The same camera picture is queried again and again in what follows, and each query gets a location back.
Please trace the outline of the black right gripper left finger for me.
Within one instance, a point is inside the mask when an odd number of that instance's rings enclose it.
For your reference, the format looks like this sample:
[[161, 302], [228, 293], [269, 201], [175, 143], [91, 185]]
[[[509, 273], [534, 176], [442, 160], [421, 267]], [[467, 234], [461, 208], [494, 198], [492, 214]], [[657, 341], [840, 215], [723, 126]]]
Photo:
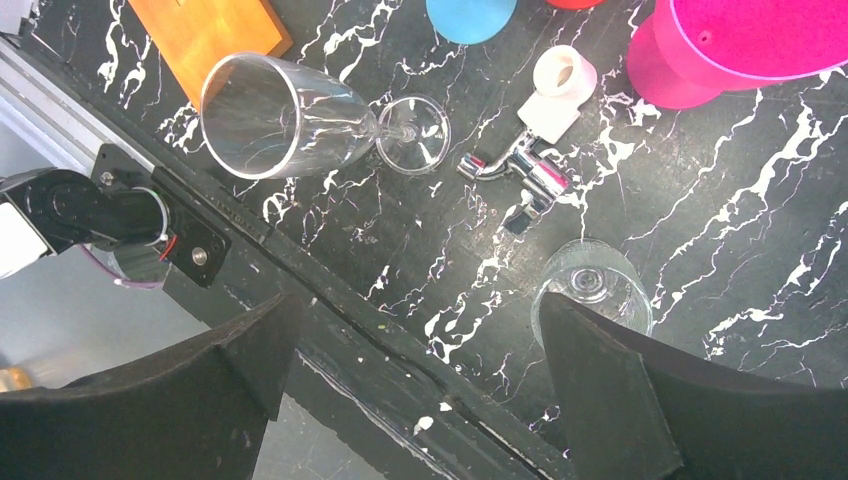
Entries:
[[1, 397], [5, 479], [249, 479], [304, 304], [286, 294], [133, 362]]

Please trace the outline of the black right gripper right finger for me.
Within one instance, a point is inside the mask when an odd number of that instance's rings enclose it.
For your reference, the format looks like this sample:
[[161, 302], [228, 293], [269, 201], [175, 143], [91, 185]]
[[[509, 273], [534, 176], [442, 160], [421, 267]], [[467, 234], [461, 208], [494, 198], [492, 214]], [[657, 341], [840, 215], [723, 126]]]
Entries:
[[569, 297], [539, 303], [580, 479], [843, 479], [847, 393], [695, 357]]

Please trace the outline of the clear wine glass gold rack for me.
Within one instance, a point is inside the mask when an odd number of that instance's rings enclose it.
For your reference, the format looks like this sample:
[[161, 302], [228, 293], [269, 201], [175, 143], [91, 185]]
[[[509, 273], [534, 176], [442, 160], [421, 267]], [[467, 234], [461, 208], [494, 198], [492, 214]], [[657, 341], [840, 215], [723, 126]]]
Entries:
[[220, 60], [198, 108], [211, 155], [246, 180], [319, 175], [376, 152], [407, 175], [447, 156], [451, 125], [423, 95], [402, 96], [375, 113], [354, 89], [316, 69], [252, 52]]

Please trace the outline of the pink wine glass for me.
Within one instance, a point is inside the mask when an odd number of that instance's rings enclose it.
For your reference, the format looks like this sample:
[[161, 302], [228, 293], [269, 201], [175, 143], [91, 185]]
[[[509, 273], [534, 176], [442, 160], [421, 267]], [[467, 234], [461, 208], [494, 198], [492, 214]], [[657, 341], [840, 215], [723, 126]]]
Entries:
[[846, 62], [844, 1], [659, 1], [631, 39], [626, 71], [646, 102], [683, 110]]

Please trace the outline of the red wine glass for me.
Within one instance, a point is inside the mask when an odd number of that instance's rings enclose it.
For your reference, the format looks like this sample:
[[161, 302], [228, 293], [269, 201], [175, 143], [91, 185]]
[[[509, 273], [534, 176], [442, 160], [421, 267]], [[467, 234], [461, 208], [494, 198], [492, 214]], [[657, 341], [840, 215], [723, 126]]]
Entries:
[[582, 10], [603, 3], [604, 0], [547, 0], [555, 8], [564, 10]]

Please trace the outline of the light blue wine glass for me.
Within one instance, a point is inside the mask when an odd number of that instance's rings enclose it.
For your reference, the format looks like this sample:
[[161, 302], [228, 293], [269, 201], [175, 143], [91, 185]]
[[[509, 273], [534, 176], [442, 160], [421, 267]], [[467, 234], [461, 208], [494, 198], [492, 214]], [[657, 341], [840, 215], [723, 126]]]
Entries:
[[434, 30], [462, 45], [485, 42], [511, 19], [516, 0], [427, 0], [426, 11]]

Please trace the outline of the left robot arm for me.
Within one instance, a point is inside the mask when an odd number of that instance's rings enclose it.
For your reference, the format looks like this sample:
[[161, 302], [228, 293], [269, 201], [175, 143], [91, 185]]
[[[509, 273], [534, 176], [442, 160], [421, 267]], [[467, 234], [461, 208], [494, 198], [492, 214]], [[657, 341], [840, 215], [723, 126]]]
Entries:
[[153, 246], [168, 228], [168, 207], [149, 188], [107, 192], [55, 167], [15, 174], [1, 180], [1, 277], [79, 245]]

